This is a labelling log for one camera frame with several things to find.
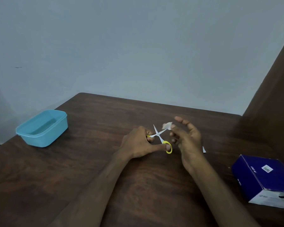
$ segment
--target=person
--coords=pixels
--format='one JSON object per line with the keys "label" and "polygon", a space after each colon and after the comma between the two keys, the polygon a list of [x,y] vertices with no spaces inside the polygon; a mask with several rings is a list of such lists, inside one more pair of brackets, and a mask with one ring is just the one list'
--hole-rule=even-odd
{"label": "person", "polygon": [[[183,166],[200,188],[218,225],[259,226],[204,157],[199,130],[181,117],[176,116],[175,120],[186,125],[189,133],[173,124],[170,133],[172,142],[178,145]],[[147,137],[151,134],[150,130],[140,126],[124,136],[120,149],[113,154],[109,163],[49,226],[100,226],[117,179],[129,160],[170,149],[166,144],[151,145],[154,139]]]}

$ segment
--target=light blue tub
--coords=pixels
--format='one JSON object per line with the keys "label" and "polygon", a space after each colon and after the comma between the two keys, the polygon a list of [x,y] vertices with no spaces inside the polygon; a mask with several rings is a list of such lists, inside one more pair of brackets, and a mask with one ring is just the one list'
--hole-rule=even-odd
{"label": "light blue tub", "polygon": [[16,128],[16,134],[32,146],[46,147],[68,127],[64,111],[45,110]]}

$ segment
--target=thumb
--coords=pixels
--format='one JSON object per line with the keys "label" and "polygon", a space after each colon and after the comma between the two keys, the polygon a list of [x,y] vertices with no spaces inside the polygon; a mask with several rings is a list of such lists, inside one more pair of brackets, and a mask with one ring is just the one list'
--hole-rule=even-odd
{"label": "thumb", "polygon": [[155,152],[159,150],[170,150],[170,145],[168,144],[151,145],[151,152]]}
{"label": "thumb", "polygon": [[176,134],[178,135],[181,139],[184,138],[187,134],[186,131],[184,131],[182,128],[176,126],[176,125],[171,125],[170,126],[171,130]]}

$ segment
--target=barcode label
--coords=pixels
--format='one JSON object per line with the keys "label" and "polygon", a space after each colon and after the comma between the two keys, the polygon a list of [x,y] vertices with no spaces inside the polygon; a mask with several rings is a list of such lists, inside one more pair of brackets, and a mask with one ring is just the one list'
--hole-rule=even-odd
{"label": "barcode label", "polygon": [[273,170],[273,168],[271,168],[269,165],[263,166],[262,169],[265,170],[267,173]]}

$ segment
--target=brown wooden tabletop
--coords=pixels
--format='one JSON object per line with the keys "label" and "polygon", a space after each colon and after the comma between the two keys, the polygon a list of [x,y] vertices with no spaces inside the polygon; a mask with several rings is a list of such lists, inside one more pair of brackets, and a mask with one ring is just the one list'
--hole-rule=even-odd
{"label": "brown wooden tabletop", "polygon": [[[79,93],[57,108],[68,129],[38,148],[15,136],[0,146],[0,226],[46,226],[101,170],[134,127],[160,128],[182,116],[204,139],[206,158],[265,227],[284,226],[284,209],[247,203],[231,173],[240,154],[278,157],[240,123],[241,116]],[[163,139],[170,140],[168,132]],[[125,167],[101,226],[217,226],[181,163],[180,151],[155,152]]]}

